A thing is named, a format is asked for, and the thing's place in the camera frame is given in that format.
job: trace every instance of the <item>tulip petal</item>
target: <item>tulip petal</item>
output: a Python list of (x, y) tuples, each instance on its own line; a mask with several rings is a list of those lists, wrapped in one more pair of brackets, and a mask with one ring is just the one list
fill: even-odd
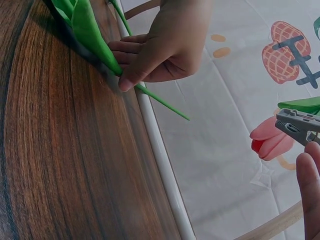
[(256, 129), (251, 132), (250, 138), (258, 141), (263, 141), (283, 134), (281, 130), (276, 128), (276, 121), (277, 118), (275, 116), (272, 116), (263, 121)]
[(264, 144), (264, 141), (252, 140), (251, 149), (256, 153), (259, 153), (262, 144)]
[(285, 133), (264, 141), (259, 151), (259, 158), (270, 161), (281, 154), (288, 152), (294, 145), (295, 140)]

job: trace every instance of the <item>red fruit print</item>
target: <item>red fruit print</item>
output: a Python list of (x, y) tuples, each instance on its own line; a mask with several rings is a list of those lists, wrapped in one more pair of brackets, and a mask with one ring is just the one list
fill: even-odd
[(298, 65), (290, 66), (290, 61), (295, 57), (288, 47), (273, 50), (273, 46), (298, 36), (303, 36), (303, 39), (297, 41), (294, 44), (295, 47), (302, 56), (309, 55), (311, 53), (310, 44), (299, 29), (284, 21), (277, 21), (271, 27), (273, 42), (262, 50), (262, 61), (269, 75), (278, 84), (295, 80), (300, 68)]

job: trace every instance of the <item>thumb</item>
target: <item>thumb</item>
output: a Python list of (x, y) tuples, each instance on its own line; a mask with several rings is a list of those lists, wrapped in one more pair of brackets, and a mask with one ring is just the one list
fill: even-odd
[(123, 71), (119, 79), (120, 90), (127, 92), (133, 88), (169, 57), (168, 48), (160, 39), (149, 39), (135, 61)]

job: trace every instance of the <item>orange dot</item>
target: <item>orange dot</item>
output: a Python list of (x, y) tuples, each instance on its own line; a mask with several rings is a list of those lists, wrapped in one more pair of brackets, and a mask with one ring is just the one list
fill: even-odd
[(229, 47), (222, 47), (213, 52), (213, 56), (218, 59), (229, 55), (231, 49)]
[(211, 36), (211, 40), (222, 43), (226, 41), (226, 37), (219, 34), (214, 34)]

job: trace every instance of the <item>wooden surface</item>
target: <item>wooden surface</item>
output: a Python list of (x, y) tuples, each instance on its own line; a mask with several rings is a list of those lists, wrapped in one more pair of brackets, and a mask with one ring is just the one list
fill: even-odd
[(0, 0), (0, 26), (0, 239), (180, 239), (134, 91), (41, 0)]

